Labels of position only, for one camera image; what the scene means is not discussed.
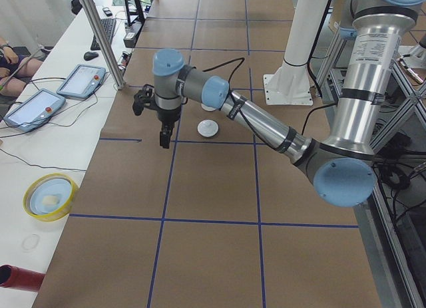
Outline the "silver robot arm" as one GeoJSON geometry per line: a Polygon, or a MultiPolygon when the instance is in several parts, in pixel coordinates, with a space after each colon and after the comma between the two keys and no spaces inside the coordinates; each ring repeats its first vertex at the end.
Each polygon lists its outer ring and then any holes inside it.
{"type": "Polygon", "coordinates": [[[230,89],[224,79],[184,62],[176,49],[154,54],[154,101],[162,122],[160,145],[168,147],[183,98],[223,112],[250,129],[303,172],[318,195],[340,207],[370,197],[375,174],[369,142],[404,34],[417,22],[425,0],[349,0],[343,20],[355,30],[355,42],[337,103],[330,135],[318,142],[230,89]]]}

